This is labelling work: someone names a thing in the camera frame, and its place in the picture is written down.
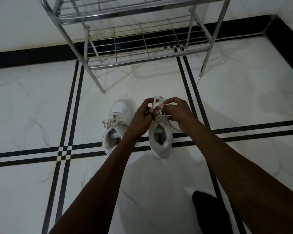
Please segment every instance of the white shoelace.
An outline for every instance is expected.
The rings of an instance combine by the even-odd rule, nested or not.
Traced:
[[[126,122],[122,121],[123,117],[124,117],[124,115],[122,113],[114,112],[114,113],[112,113],[112,117],[110,119],[103,120],[102,123],[105,128],[117,126],[118,123],[128,125]]]
[[[163,104],[163,97],[158,97],[158,98],[154,97],[154,101],[152,103],[152,108],[154,110],[155,110],[155,104],[156,104],[157,99],[158,99],[158,104]],[[164,111],[162,111],[161,108],[159,110],[155,110],[155,112],[156,112],[155,122],[160,122],[164,118],[164,120],[168,121],[168,123],[169,123],[171,128],[173,128],[174,130],[176,130],[178,132],[183,133],[181,130],[179,130],[179,129],[175,128],[174,126],[172,126],[172,123],[169,120],[166,119],[166,118],[168,118],[168,115],[166,115],[166,113]]]

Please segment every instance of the wire shelf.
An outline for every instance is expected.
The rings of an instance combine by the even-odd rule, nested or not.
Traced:
[[[58,23],[73,24],[215,1],[220,0],[57,0],[53,11]]]
[[[96,48],[85,43],[87,61],[92,70],[129,65],[154,58],[175,57],[176,53],[168,50],[171,46],[201,45],[196,52],[207,51],[211,39],[204,29],[191,21],[191,15],[134,25],[115,26],[100,30],[91,30],[90,36]],[[192,54],[193,50],[184,51],[182,55]]]

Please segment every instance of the metal rack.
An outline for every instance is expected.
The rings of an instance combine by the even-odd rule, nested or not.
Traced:
[[[53,9],[39,0],[77,58],[102,93],[104,89],[93,70],[207,52],[200,77],[208,62],[230,0],[56,0]],[[224,1],[213,35],[196,14],[196,6]],[[90,30],[85,22],[190,6],[189,14],[174,18],[138,22]],[[81,23],[85,30],[83,55],[75,47],[63,25]],[[167,51],[168,47],[187,47]]]

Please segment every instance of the white shoe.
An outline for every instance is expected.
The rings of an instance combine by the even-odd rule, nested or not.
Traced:
[[[112,153],[123,138],[132,118],[133,110],[128,101],[124,99],[117,100],[110,111],[109,119],[102,121],[106,128],[102,146],[107,155]]]
[[[163,103],[162,97],[154,97],[152,108],[155,108],[156,100],[158,104]],[[162,115],[162,111],[156,111],[157,117],[151,122],[149,128],[149,141],[151,151],[156,158],[168,158],[172,152],[172,130],[170,123],[166,120],[166,116]]]

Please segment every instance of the person's right hand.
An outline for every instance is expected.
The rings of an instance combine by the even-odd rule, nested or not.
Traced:
[[[177,97],[169,98],[163,102],[163,105],[159,106],[166,114],[170,115],[168,117],[171,121],[176,121],[179,124],[179,128],[186,132],[186,123],[195,118],[188,106],[188,103],[185,100],[182,100]]]

